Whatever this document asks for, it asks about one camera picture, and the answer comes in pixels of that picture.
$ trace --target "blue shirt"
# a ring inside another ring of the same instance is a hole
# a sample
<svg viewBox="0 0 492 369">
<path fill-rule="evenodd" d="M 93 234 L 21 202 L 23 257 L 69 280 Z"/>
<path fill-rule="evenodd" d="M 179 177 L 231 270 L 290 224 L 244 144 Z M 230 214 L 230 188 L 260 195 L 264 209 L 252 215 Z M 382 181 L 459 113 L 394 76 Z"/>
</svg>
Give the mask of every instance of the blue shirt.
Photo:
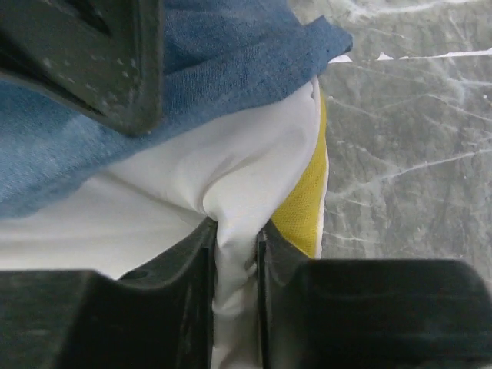
<svg viewBox="0 0 492 369">
<path fill-rule="evenodd" d="M 165 0 L 164 120 L 130 138 L 0 81 L 0 219 L 65 198 L 94 173 L 222 115 L 280 101 L 351 36 L 324 18 L 301 25 L 284 0 Z"/>
</svg>

